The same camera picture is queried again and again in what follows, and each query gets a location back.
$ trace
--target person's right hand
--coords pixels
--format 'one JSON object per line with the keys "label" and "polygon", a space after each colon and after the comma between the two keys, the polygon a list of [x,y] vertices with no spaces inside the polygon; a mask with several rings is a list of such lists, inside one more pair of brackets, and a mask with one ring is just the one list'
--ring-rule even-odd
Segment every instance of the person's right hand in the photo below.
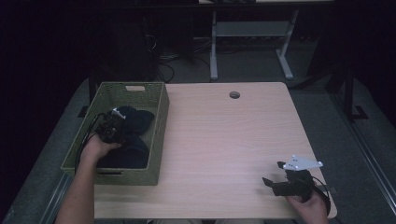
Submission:
{"label": "person's right hand", "polygon": [[91,136],[90,140],[87,143],[87,146],[84,147],[81,153],[81,161],[93,161],[97,163],[99,159],[103,158],[110,150],[121,147],[121,144],[118,143],[104,143],[99,138],[98,134],[94,134]]}
{"label": "person's right hand", "polygon": [[307,224],[329,223],[326,203],[318,193],[313,191],[311,198],[305,203],[301,203],[301,198],[291,196],[285,198]]}

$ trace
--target wooden table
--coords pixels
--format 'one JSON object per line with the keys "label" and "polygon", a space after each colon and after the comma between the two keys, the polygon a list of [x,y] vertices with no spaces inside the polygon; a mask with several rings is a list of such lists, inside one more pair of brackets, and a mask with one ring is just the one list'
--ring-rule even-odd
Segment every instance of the wooden table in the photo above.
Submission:
{"label": "wooden table", "polygon": [[[277,161],[315,160],[283,83],[166,85],[170,106],[158,186],[95,186],[96,218],[292,218],[262,177]],[[240,93],[232,99],[231,91]],[[319,169],[311,174],[324,180]],[[335,217],[332,205],[329,217]]]}

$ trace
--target person's left hand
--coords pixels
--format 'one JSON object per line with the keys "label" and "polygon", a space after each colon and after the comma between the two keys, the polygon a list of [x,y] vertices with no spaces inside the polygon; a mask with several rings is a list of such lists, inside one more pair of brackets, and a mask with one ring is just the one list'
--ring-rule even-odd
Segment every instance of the person's left hand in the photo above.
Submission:
{"label": "person's left hand", "polygon": [[99,159],[103,158],[111,149],[115,149],[121,147],[121,144],[118,143],[104,143],[99,138],[97,134],[91,136],[90,140],[87,143],[87,146],[84,147],[81,153],[81,160],[92,160],[94,162],[98,162]]}

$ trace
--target black fabric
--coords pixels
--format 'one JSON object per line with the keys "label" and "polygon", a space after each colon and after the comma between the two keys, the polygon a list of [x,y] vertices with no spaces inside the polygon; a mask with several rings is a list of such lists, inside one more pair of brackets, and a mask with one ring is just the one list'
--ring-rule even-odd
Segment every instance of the black fabric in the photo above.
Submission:
{"label": "black fabric", "polygon": [[154,115],[146,110],[136,110],[130,106],[121,106],[118,111],[126,117],[122,125],[125,141],[122,147],[111,150],[99,160],[97,167],[146,168],[149,162],[149,149],[140,136],[149,129]]}

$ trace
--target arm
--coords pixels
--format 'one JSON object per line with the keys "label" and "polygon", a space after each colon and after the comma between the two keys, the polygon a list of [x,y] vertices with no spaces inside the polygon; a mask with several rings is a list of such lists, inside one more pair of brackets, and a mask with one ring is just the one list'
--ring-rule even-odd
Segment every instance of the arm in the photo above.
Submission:
{"label": "arm", "polygon": [[297,213],[307,224],[328,224],[326,204],[316,192],[312,192],[311,199],[305,203],[300,203],[299,199],[286,197],[286,200],[293,206]]}
{"label": "arm", "polygon": [[56,224],[93,223],[93,181],[96,163],[119,144],[103,143],[94,135],[84,147],[78,170],[61,205]]}

